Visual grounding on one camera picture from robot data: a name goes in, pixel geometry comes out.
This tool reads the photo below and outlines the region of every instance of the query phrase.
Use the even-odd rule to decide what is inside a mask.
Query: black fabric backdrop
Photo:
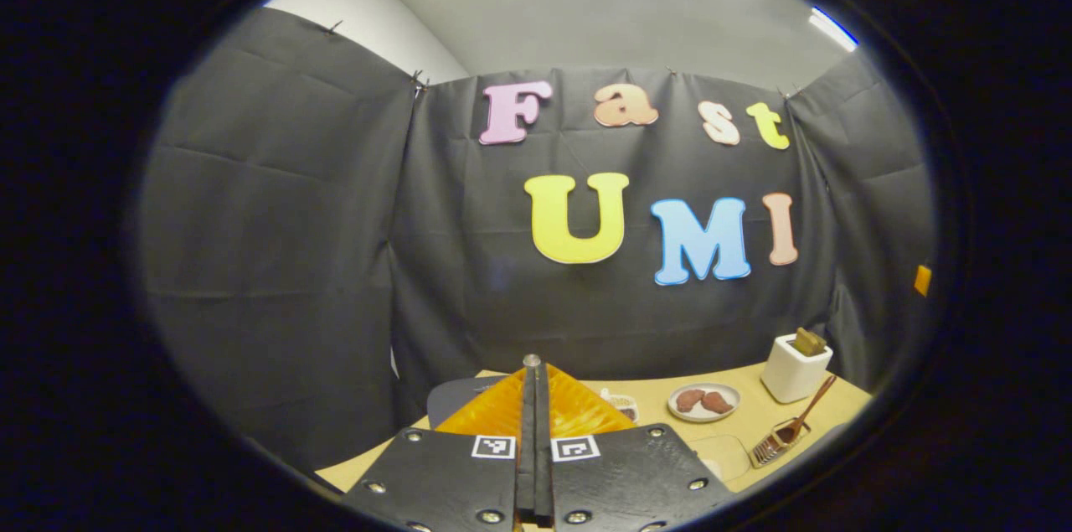
[[[487,86],[551,83],[524,142],[483,146]],[[646,90],[659,119],[604,128],[593,94]],[[721,103],[741,132],[713,143]],[[745,109],[779,113],[787,150]],[[923,330],[911,281],[934,216],[914,122],[853,55],[788,101],[669,71],[518,71],[432,86],[358,44],[258,10],[173,93],[143,193],[146,285],[163,340],[226,420],[299,470],[349,458],[412,423],[438,383],[512,371],[535,352],[589,379],[758,363],[796,326],[866,389]],[[536,251],[524,181],[569,174],[569,226],[595,234],[590,174],[629,177],[625,239],[604,262]],[[796,262],[776,267],[761,198],[789,193]],[[651,204],[706,223],[745,203],[744,279],[659,286]],[[389,367],[393,348],[401,380]]]

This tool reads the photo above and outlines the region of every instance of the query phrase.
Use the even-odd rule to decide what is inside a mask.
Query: wooden table
[[[730,369],[716,373],[703,373],[700,375],[688,375],[684,378],[667,378],[658,380],[639,381],[582,381],[596,394],[600,389],[607,388],[611,394],[624,394],[637,400],[640,411],[640,420],[637,425],[649,425],[655,423],[667,424],[678,435],[685,441],[693,449],[697,450],[701,459],[711,459],[713,455],[705,454],[713,444],[728,444],[729,440],[715,437],[735,437],[744,449],[751,449],[760,440],[766,437],[775,424],[785,422],[799,415],[808,400],[800,400],[790,404],[779,404],[771,397],[770,391],[759,380],[759,374],[763,370],[764,363]],[[498,375],[491,371],[481,371],[478,376]],[[667,409],[667,399],[673,390],[683,385],[693,383],[720,383],[736,388],[741,393],[741,404],[730,416],[712,423],[690,423],[679,419],[670,414]],[[760,479],[771,475],[786,466],[800,455],[805,448],[822,438],[831,428],[844,424],[859,413],[867,403],[870,396],[850,384],[846,380],[839,379],[830,387],[830,390],[816,405],[815,410],[808,414],[807,424],[812,426],[812,432],[805,435],[793,449],[785,456],[779,457],[773,463],[762,469],[748,468],[745,473],[733,479],[725,481],[726,487],[731,491],[740,492]],[[418,429],[429,429],[428,417],[422,417],[413,427]],[[390,440],[371,448],[361,455],[323,469],[317,474],[324,479],[332,483],[342,491],[348,491],[364,471],[379,457],[379,455],[390,444]]]

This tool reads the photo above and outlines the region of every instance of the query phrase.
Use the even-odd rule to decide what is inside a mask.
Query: plate
[[[723,413],[719,415],[718,413],[704,409],[704,407],[700,404],[700,402],[697,402],[696,407],[693,407],[691,411],[687,413],[682,413],[681,411],[678,410],[678,396],[681,395],[681,393],[685,391],[686,389],[702,389],[703,391],[717,391],[718,394],[723,395],[723,399],[727,402],[727,404],[733,407],[733,409],[731,409],[727,413]],[[724,419],[735,413],[738,407],[740,405],[741,405],[741,393],[739,393],[738,390],[733,389],[728,385],[724,385],[720,383],[694,383],[691,385],[679,387],[678,389],[673,390],[673,394],[671,394],[670,398],[667,399],[667,408],[670,409],[670,412],[673,413],[675,417],[685,419],[686,422],[695,422],[695,423],[708,423],[708,422],[717,422],[718,419]]]

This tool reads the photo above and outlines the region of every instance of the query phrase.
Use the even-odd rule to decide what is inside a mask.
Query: blue letter
[[[715,279],[740,279],[751,272],[744,258],[744,233],[741,217],[744,202],[726,197],[715,202],[706,230],[700,227],[688,204],[681,200],[655,201],[652,216],[662,223],[662,269],[655,272],[660,285],[680,285],[688,281],[688,271],[682,266],[685,252],[697,279],[708,277],[711,263],[718,252]]]

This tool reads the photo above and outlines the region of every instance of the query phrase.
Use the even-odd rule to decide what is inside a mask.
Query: ceiling light
[[[853,51],[857,48],[857,40],[849,35],[849,32],[845,31],[834,19],[827,16],[822,10],[812,9],[812,17],[809,17],[808,23],[815,25],[815,27],[822,29],[822,32],[834,42],[838,43],[847,51]]]

